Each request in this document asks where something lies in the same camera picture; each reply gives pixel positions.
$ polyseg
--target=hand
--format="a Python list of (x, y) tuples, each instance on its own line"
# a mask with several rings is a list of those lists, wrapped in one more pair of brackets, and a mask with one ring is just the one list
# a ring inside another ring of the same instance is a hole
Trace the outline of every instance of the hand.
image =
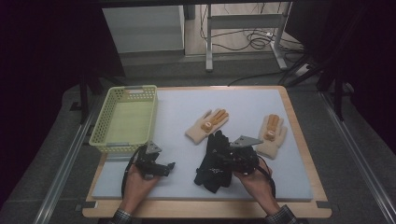
[(128, 171), (120, 209), (132, 214), (136, 207), (147, 197), (152, 188), (154, 188), (158, 183), (160, 178), (160, 176), (155, 175), (150, 180), (144, 179), (139, 173), (137, 167), (133, 164)]
[[(269, 175), (272, 175), (272, 170), (267, 167), (264, 160), (260, 160), (260, 167)], [(259, 203), (267, 215), (271, 216), (280, 210), (272, 194), (269, 180), (259, 170), (255, 170), (250, 175), (243, 175), (237, 172), (233, 172), (233, 175), (241, 180), (247, 193)]]

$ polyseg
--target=plaid sleeve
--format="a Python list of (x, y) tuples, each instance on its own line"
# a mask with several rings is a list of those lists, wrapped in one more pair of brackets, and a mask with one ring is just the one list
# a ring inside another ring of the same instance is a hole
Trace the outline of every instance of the plaid sleeve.
[(114, 217), (107, 224), (132, 224), (132, 216), (121, 209), (117, 209)]
[(290, 211), (287, 205), (283, 205), (276, 214), (266, 217), (265, 223), (268, 224), (297, 224), (296, 216)]

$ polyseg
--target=table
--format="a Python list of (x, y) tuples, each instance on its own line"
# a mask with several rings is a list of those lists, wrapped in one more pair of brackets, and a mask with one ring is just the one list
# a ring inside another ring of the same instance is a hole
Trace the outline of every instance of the table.
[[(160, 90), (278, 90), (285, 106), (294, 138), (307, 172), (313, 200), (310, 202), (279, 202), (280, 205), (287, 204), (297, 217), (329, 217), (332, 209), (328, 204), (326, 194), (318, 178), (315, 164), (312, 161), (308, 147), (298, 120), (294, 114), (289, 96), (283, 87), (182, 87), (182, 88), (159, 88)], [(85, 217), (112, 217), (117, 210), (120, 200), (95, 200), (92, 191), (97, 178), (102, 171), (107, 154), (103, 154), (92, 181), (87, 196), (88, 203), (95, 203), (94, 207), (83, 209)], [(136, 217), (177, 217), (177, 218), (255, 218), (264, 217), (264, 212), (256, 202), (246, 201), (161, 201), (145, 200), (135, 211)]]

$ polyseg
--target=white glove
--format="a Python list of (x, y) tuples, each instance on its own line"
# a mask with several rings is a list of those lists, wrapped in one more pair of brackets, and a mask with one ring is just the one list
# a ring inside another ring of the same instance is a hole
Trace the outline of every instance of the white glove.
[(195, 144), (199, 144), (202, 140), (208, 137), (211, 133), (214, 133), (219, 127), (227, 122), (228, 117), (229, 115), (225, 109), (218, 108), (213, 113), (212, 110), (208, 110), (186, 131), (186, 135)]
[(259, 139), (263, 143), (257, 145), (256, 151), (272, 160), (285, 141), (287, 127), (282, 126), (283, 119), (278, 115), (265, 116), (260, 129)]

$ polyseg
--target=yellow basket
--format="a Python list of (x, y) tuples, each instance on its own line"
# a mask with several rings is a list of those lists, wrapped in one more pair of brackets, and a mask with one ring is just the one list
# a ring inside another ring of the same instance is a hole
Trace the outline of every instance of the yellow basket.
[(102, 152), (132, 152), (152, 140), (157, 87), (113, 87), (93, 128), (90, 145)]

